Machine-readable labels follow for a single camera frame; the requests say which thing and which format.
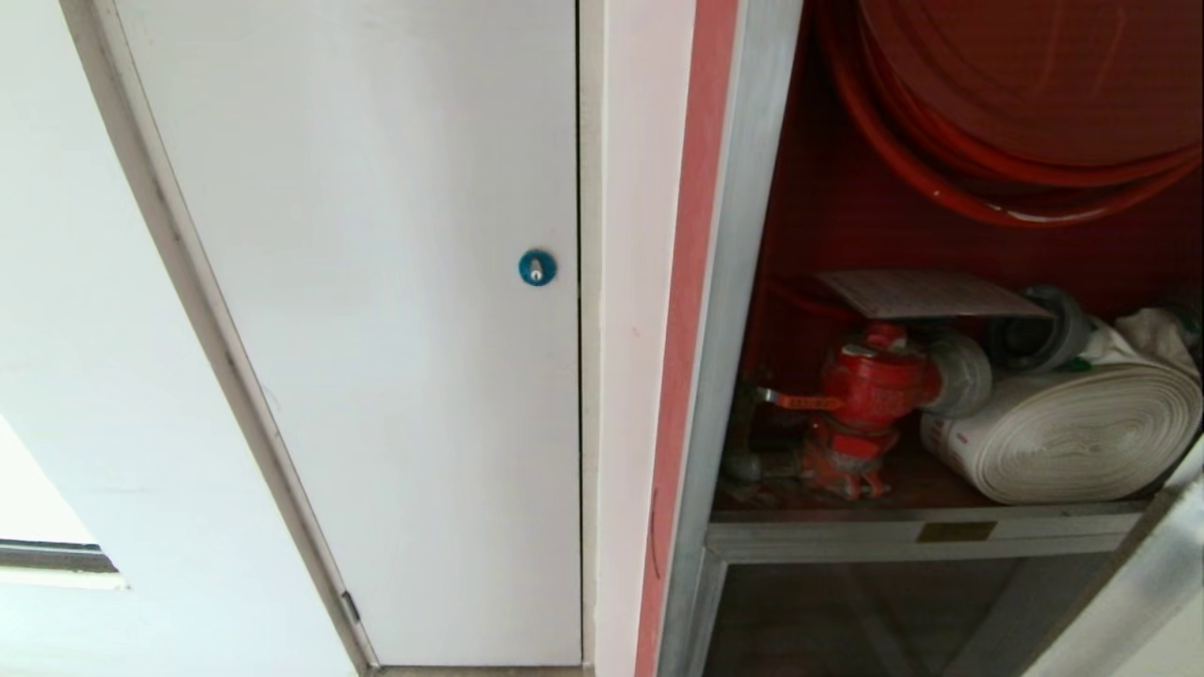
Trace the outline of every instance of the red hose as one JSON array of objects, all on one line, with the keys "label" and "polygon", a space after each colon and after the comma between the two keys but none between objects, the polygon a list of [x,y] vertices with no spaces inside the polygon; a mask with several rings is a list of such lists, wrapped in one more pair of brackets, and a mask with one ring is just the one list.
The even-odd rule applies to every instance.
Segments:
[{"label": "red hose", "polygon": [[[963,216],[1023,228],[1082,223],[1141,202],[1200,164],[1199,145],[1092,167],[1009,154],[957,129],[915,98],[873,43],[857,4],[830,0],[818,10],[819,37],[832,78],[862,135],[913,188]],[[891,116],[902,136],[880,111]]]}]

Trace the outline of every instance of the rolled white fire hose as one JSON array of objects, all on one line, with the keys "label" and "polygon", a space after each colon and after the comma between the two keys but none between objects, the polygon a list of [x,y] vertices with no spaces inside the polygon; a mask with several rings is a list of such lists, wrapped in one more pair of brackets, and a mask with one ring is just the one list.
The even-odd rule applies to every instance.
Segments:
[{"label": "rolled white fire hose", "polygon": [[1090,371],[999,379],[962,419],[923,417],[925,447],[1003,504],[1120,499],[1149,485],[1194,438],[1199,372],[1174,318],[1145,310],[1097,324]]}]

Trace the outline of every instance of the white door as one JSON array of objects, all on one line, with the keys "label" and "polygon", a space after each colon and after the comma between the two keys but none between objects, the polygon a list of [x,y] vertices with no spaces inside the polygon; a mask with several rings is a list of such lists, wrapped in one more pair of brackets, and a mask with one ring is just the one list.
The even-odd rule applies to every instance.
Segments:
[{"label": "white door", "polygon": [[380,663],[579,663],[574,4],[117,6]]}]

